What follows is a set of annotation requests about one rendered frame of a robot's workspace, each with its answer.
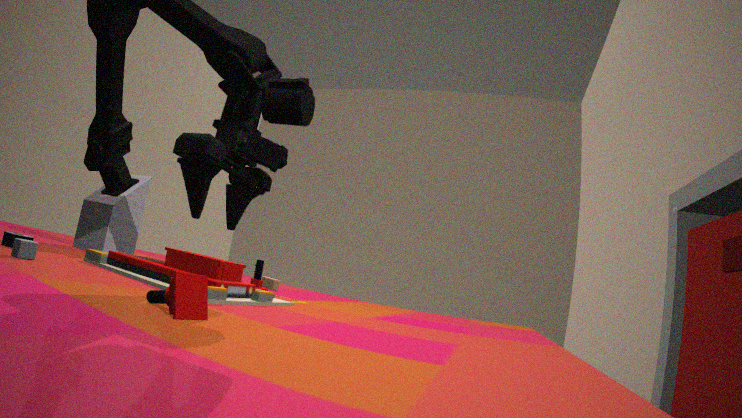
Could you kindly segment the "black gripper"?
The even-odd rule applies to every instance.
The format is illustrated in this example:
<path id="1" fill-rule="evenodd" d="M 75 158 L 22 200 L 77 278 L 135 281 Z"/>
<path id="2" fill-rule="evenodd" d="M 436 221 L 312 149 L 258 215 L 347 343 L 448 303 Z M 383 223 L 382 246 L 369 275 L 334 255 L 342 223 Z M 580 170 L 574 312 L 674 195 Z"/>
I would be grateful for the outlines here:
<path id="1" fill-rule="evenodd" d="M 223 113 L 220 119 L 214 120 L 213 127 L 217 129 L 215 138 L 210 133 L 183 132 L 176 139 L 173 153 L 179 156 L 177 162 L 181 166 L 193 218 L 199 219 L 203 211 L 211 180 L 222 169 L 229 173 L 226 222 L 227 229 L 234 230 L 251 200 L 270 191 L 272 179 L 261 168 L 245 167 L 254 166 L 254 161 L 240 148 L 236 153 L 229 152 L 233 138 L 242 128 L 261 136 L 254 118 L 236 112 Z"/>

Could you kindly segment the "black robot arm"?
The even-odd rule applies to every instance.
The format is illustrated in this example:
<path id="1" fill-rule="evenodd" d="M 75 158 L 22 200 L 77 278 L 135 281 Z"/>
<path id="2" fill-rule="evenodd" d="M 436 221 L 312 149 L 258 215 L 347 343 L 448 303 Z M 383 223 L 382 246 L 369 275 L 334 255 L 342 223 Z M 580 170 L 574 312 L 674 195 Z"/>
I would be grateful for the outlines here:
<path id="1" fill-rule="evenodd" d="M 149 8 L 197 44 L 209 65 L 222 77 L 218 86 L 228 95 L 223 113 L 260 115 L 272 124 L 308 126 L 315 97 L 308 78 L 280 79 L 282 74 L 268 56 L 264 42 L 230 27 L 191 0 L 87 0 L 88 26 L 97 39 L 96 113 L 90 124 L 84 164 L 99 171 L 105 189 L 119 196 L 139 182 L 132 179 L 123 156 L 130 152 L 131 122 L 122 114 L 126 40 L 136 26 L 140 9 Z M 254 77 L 252 74 L 261 72 Z M 222 115 L 221 114 L 221 115 Z M 242 128 L 229 152 L 236 149 L 277 172 L 287 165 L 283 145 Z M 232 150 L 232 151 L 231 151 Z M 228 153 L 229 153 L 228 152 Z"/>

